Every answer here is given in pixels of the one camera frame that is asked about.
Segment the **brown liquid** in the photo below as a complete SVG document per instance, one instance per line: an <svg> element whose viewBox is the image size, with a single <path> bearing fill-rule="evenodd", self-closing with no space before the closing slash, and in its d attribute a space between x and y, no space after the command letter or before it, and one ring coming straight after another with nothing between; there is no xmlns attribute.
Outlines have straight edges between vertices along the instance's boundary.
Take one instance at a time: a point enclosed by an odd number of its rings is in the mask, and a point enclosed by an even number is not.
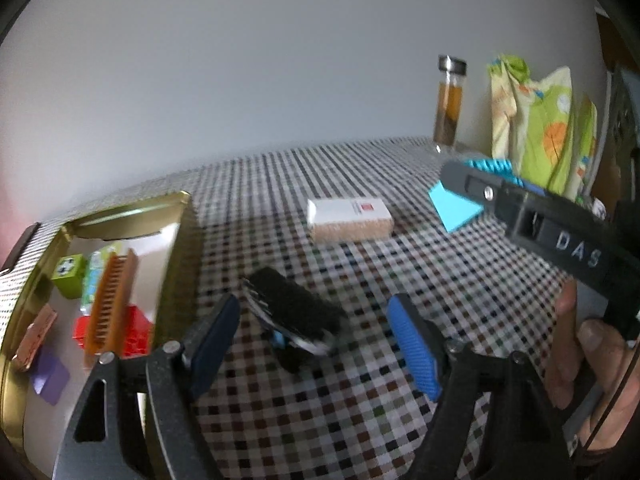
<svg viewBox="0 0 640 480"><path fill-rule="evenodd" d="M433 127L433 142L453 146L462 104L462 87L440 83L438 109Z"/></svg>

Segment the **black cable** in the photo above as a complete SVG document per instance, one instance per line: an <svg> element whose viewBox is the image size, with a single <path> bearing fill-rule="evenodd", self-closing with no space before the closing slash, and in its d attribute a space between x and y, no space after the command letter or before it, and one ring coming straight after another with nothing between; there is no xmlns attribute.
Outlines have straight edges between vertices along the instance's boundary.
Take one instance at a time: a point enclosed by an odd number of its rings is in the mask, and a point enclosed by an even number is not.
<svg viewBox="0 0 640 480"><path fill-rule="evenodd" d="M636 349L634 350L634 354L631 357L631 362L629 363L629 366L626 368L625 374L622 376L622 380L620 381L620 384L618 385L615 393L611 397L611 400L607 404L607 407L604 409L604 412L602 412L602 416L598 419L598 422L596 423L596 427L593 428L593 431L591 431L591 434L589 435L587 442L585 442L584 446L582 446L578 451L578 456L576 457L576 461L579 461L581 457L587 452L587 450L589 449L589 446L593 443L598 432L600 431L600 428L607 420L609 413L611 413L611 411L615 407L616 401L620 398L620 395L622 395L622 391L625 389L625 386L628 383L629 378L631 377L631 374L636 368L638 359L640 359L640 341L636 340Z"/></svg>

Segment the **bottle cap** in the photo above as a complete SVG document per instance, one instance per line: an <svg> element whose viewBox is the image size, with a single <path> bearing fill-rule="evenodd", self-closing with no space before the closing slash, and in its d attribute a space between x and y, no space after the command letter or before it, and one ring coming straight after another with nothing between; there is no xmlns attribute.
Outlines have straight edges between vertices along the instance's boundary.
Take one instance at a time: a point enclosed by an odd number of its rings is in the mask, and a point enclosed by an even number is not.
<svg viewBox="0 0 640 480"><path fill-rule="evenodd" d="M466 61L451 56L438 56L438 68L441 72L466 75Z"/></svg>

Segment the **white lettering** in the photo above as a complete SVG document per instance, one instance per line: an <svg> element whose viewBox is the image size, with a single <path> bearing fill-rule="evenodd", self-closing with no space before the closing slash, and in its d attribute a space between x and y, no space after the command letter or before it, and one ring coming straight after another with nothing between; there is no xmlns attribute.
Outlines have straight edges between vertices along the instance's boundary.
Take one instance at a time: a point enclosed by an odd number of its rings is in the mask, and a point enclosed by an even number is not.
<svg viewBox="0 0 640 480"><path fill-rule="evenodd" d="M595 267L598 264L598 260L600 259L601 254L602 254L601 251L595 249L593 253L591 253L591 256L589 256L588 265L590 267Z"/></svg>
<svg viewBox="0 0 640 480"><path fill-rule="evenodd" d="M569 245L569 240L571 240L571 235L567 231L560 231L560 236L556 242L556 249L564 251L567 245Z"/></svg>
<svg viewBox="0 0 640 480"><path fill-rule="evenodd" d="M574 249L574 252L571 253L571 256L578 256L578 259L582 261L584 256L584 242L580 242L578 246Z"/></svg>

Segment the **white wall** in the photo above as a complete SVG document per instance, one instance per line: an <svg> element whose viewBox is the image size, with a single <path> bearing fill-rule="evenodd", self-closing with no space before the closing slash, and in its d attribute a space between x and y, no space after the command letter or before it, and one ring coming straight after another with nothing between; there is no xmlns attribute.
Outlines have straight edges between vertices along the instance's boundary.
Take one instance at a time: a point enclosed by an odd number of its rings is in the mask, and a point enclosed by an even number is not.
<svg viewBox="0 0 640 480"><path fill-rule="evenodd" d="M602 102L593 0L33 0L0 47L0 206L30 221L229 155L430 136L440 53L469 62L459 138L487 149L501 52Z"/></svg>

